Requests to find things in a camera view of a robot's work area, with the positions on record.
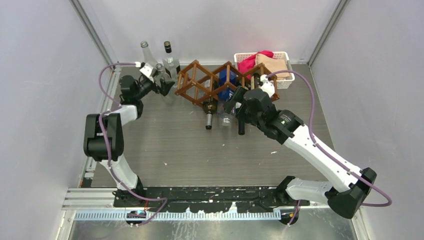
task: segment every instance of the red cloth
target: red cloth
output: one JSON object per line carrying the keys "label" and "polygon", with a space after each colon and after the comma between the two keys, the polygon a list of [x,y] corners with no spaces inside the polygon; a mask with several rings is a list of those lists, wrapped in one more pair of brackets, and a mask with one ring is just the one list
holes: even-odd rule
{"label": "red cloth", "polygon": [[[272,51],[267,51],[267,50],[258,51],[256,54],[263,54],[269,58],[274,57],[274,53]],[[244,59],[241,62],[237,62],[237,68],[240,71],[240,73],[244,74],[245,72],[251,70],[255,66],[256,54]]]}

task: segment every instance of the basket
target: basket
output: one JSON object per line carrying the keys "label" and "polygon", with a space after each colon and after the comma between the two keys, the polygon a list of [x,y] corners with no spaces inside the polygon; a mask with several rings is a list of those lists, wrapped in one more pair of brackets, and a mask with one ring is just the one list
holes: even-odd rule
{"label": "basket", "polygon": [[[289,55],[285,51],[273,51],[275,59],[284,59],[287,63],[287,68],[289,70],[292,69],[292,65],[290,64]],[[241,61],[247,59],[248,57],[255,55],[256,52],[244,52],[244,53],[236,53],[234,54],[234,62],[240,63]],[[287,89],[290,84],[295,80],[295,75],[290,73],[289,77],[286,77],[284,80],[277,80],[277,89]]]}

